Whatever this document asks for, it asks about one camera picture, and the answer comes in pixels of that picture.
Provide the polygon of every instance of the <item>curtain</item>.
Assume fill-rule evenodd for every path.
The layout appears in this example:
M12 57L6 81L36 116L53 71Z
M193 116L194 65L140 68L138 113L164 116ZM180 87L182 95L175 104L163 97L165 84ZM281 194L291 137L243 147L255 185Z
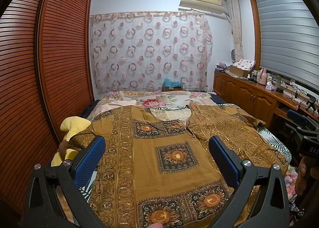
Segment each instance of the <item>curtain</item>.
M100 94L158 91L165 77L207 89L213 39L204 14L136 12L90 18L90 62Z
M241 16L238 0L227 0L229 16L232 23L232 36L235 42L235 61L238 62L244 55L242 53Z

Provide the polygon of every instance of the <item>pink thermos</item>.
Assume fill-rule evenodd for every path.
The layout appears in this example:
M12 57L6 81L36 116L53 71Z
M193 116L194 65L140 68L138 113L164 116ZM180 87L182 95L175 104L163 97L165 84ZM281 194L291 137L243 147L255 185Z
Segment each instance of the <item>pink thermos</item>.
M262 68L259 73L259 84L267 85L267 70L265 68Z

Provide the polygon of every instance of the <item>box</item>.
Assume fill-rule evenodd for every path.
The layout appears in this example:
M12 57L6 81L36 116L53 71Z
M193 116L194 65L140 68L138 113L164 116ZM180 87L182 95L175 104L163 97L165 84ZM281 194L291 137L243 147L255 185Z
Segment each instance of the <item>box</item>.
M162 91L163 92L168 92L168 91L182 91L183 87L182 86L163 86Z
M236 76L243 76L243 77L247 77L247 75L249 74L249 71L246 70L242 70L236 66L230 65L230 69L229 72L236 75Z

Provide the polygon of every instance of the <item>silver screw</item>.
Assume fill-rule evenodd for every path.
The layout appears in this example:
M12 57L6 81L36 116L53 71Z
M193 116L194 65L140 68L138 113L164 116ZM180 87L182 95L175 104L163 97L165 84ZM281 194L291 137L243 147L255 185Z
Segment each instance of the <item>silver screw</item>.
M251 162L248 161L248 160L245 160L245 161L244 161L244 165L245 165L246 167L250 167L250 166L251 166Z
M71 161L70 160L65 160L63 161L63 166L67 167L71 164Z
M280 170L280 166L278 164L274 164L274 169L278 171Z
M40 163L35 164L34 169L38 170L39 168L41 168L41 164Z

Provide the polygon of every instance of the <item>zebra blind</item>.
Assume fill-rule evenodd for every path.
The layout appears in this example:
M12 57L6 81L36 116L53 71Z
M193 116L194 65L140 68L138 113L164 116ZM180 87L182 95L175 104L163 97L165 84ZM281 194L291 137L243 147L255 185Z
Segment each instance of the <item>zebra blind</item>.
M302 0L256 0L260 66L319 90L319 27Z

